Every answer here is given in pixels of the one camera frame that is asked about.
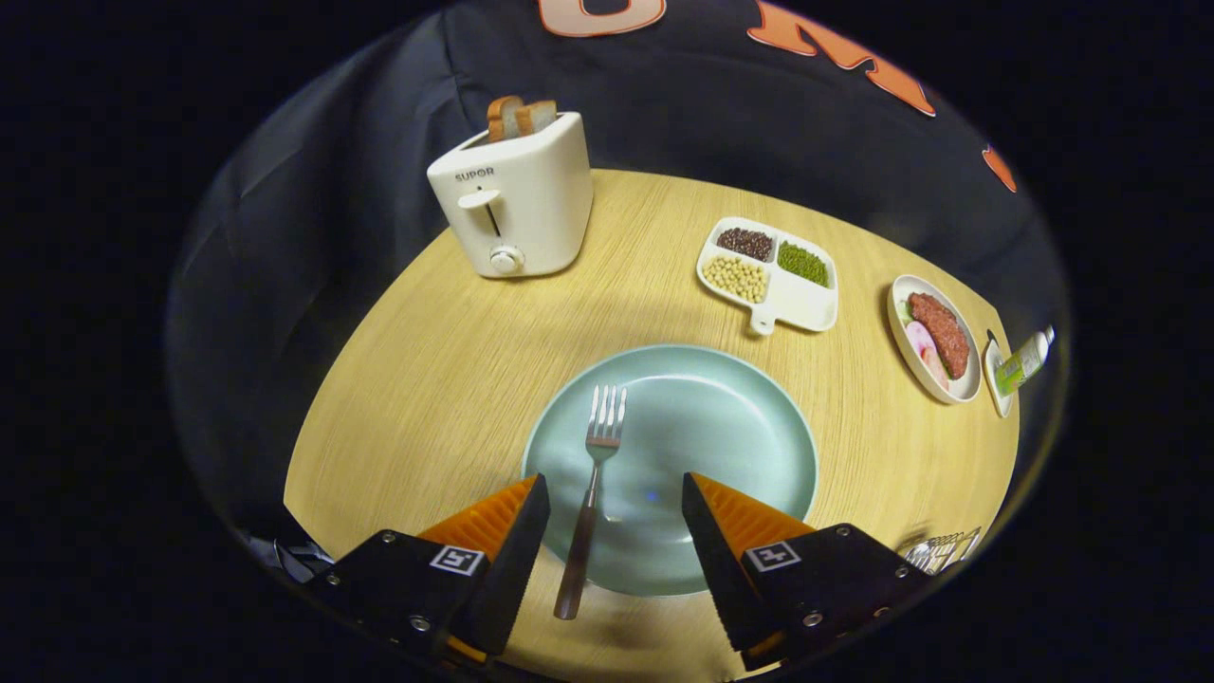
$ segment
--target orange letter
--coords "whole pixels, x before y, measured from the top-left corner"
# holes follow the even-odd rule
[[[747,35],[759,42],[765,42],[798,55],[812,57],[818,51],[801,39],[801,30],[822,46],[822,51],[830,57],[835,66],[853,69],[868,59],[873,61],[873,68],[867,72],[868,80],[878,87],[910,104],[915,109],[936,115],[936,108],[927,102],[919,81],[910,78],[906,72],[873,55],[870,50],[862,45],[847,40],[838,33],[811,22],[810,19],[783,10],[775,5],[768,5],[762,0],[755,0],[759,5],[759,15],[762,17],[762,25],[751,28]]]
[[[568,38],[628,33],[649,25],[665,12],[665,0],[628,0],[628,7],[613,15],[591,15],[582,0],[539,0],[544,28]]]
[[[987,144],[987,148],[982,150],[982,158],[986,159],[987,165],[991,166],[991,170],[993,170],[994,173],[999,176],[999,180],[1002,180],[1003,183],[1008,186],[1008,189],[1015,192],[1016,181],[1012,180],[1011,177],[1011,169],[1008,167],[1008,164],[1003,163],[1003,159],[999,156],[999,154],[995,153],[994,149],[991,148],[989,144]]]

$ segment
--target wood grain surface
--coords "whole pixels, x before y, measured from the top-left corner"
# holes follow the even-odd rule
[[[325,551],[341,558],[384,528],[418,533],[517,482],[531,429],[567,382],[668,343],[749,362],[796,402],[821,451],[811,527],[849,522],[890,548],[989,528],[1011,477],[1019,403],[999,419],[985,387],[964,405],[931,399],[898,354],[884,297],[900,274],[927,279],[965,315],[980,353],[987,329],[1009,348],[989,303],[915,254],[807,207],[694,180],[592,173],[585,241],[565,271],[478,277],[448,229],[359,324],[312,404],[284,493]],[[834,328],[753,335],[748,309],[698,281],[700,246],[730,215],[834,257]],[[590,585],[578,619],[561,621],[562,567],[540,550],[505,661],[575,681],[745,676],[708,593],[635,598]]]

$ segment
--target plate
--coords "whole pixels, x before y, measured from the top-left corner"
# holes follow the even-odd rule
[[[994,337],[987,343],[986,354],[982,354],[982,370],[987,379],[987,389],[991,391],[991,398],[994,399],[994,410],[999,414],[999,417],[1008,417],[1008,412],[1011,410],[1011,400],[1016,398],[1015,393],[1008,397],[999,394],[995,389],[994,383],[994,370],[1003,365],[1003,352],[999,349],[998,341]]]
[[[532,431],[523,477],[543,473],[551,517],[544,546],[568,556],[594,462],[588,409],[596,385],[628,388],[619,451],[603,463],[586,577],[631,596],[707,590],[681,512],[682,476],[698,472],[805,519],[817,446],[792,398],[759,369],[702,347],[632,349],[590,368]]]
[[[969,362],[965,364],[965,375],[957,380],[948,380],[947,387],[932,376],[927,364],[915,352],[910,336],[907,332],[906,325],[910,321],[910,318],[903,312],[903,306],[907,304],[907,297],[914,292],[931,294],[946,308],[951,309],[961,326],[961,332],[965,334],[965,343],[970,347]],[[898,351],[902,352],[902,359],[907,363],[907,368],[910,369],[910,372],[919,383],[923,385],[924,389],[946,404],[968,404],[972,402],[978,395],[978,385],[982,383],[982,364],[978,360],[977,345],[974,343],[974,334],[970,332],[970,325],[965,323],[965,315],[957,309],[953,301],[926,279],[913,274],[903,274],[890,285],[890,295],[885,302],[886,313],[890,318],[890,328],[894,331],[894,338],[897,341]]]
[[[761,232],[770,237],[772,245],[767,258],[760,261],[745,254],[719,246],[716,244],[717,237],[733,227]],[[827,268],[826,286],[789,272],[778,264],[779,246],[785,243],[800,246],[822,258]],[[764,298],[751,302],[709,281],[704,277],[704,267],[715,256],[738,257],[744,262],[761,267],[767,278]],[[834,326],[835,320],[839,319],[839,273],[835,271],[834,258],[830,257],[830,254],[826,249],[813,241],[801,239],[782,229],[776,229],[770,224],[739,216],[727,216],[719,220],[708,233],[708,239],[704,240],[704,246],[699,250],[699,257],[696,258],[696,275],[699,277],[704,286],[717,296],[750,308],[750,328],[762,335],[771,334],[776,329],[777,319],[811,331],[826,331]]]

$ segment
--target toaster knob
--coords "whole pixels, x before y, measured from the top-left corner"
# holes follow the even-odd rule
[[[509,274],[523,264],[523,252],[514,246],[497,246],[489,252],[489,264],[501,274]]]

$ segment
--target black fabric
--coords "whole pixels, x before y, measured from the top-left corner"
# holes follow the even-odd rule
[[[981,156],[998,141],[926,84],[934,118],[864,67],[750,39],[759,24],[749,0],[670,2],[646,29],[569,39],[544,29],[533,1],[476,0],[388,34],[287,102],[203,198],[171,285],[170,389],[204,488],[255,534],[299,533],[282,488],[307,406],[375,297],[446,227],[426,166],[503,93],[582,112],[594,166],[838,216],[965,281],[1012,341],[1050,323],[1068,337],[1045,221],[1026,183],[1009,192]],[[1057,409],[1051,372],[1021,397],[1021,465]]]

